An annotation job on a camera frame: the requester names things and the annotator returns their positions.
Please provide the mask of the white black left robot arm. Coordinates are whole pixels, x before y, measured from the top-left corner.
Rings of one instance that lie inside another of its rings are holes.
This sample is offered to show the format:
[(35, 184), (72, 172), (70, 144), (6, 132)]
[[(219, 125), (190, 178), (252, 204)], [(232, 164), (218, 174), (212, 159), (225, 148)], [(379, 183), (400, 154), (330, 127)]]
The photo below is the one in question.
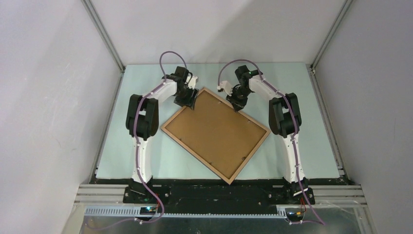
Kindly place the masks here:
[(180, 107), (195, 108), (199, 89), (197, 77), (186, 67), (178, 66), (172, 74), (165, 74), (153, 90), (145, 95), (131, 95), (128, 105), (126, 128), (132, 137), (135, 166), (131, 178), (138, 183), (152, 179), (150, 145), (159, 129), (159, 105), (169, 97)]

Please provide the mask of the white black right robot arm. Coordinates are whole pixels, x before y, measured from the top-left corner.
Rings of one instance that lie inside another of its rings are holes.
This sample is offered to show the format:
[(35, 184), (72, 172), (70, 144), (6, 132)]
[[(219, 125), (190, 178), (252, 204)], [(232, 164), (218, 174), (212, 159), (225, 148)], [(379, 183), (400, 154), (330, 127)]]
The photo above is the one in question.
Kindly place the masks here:
[(242, 110), (251, 93), (260, 95), (268, 102), (268, 123), (273, 134), (282, 137), (285, 155), (283, 178), (290, 184), (301, 183), (305, 178), (298, 147), (300, 125), (302, 123), (298, 97), (294, 93), (283, 93), (263, 77), (260, 70), (250, 71), (247, 66), (235, 70), (238, 84), (231, 86), (221, 81), (217, 89), (227, 93), (226, 100), (234, 111)]

